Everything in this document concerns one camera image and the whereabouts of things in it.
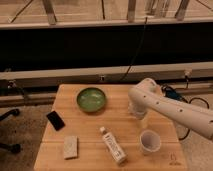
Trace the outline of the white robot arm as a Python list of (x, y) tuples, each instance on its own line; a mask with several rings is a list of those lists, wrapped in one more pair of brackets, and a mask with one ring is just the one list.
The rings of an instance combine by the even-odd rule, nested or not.
[(145, 78), (130, 88), (129, 111), (136, 118), (142, 120), (152, 109), (213, 141), (213, 110), (158, 95), (157, 87), (153, 79)]

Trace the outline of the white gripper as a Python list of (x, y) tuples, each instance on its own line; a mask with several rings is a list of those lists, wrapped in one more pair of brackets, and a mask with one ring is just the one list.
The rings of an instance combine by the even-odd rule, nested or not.
[(147, 108), (129, 103), (128, 109), (133, 116), (140, 120), (140, 128), (142, 130), (146, 129), (148, 127), (148, 116), (146, 116)]

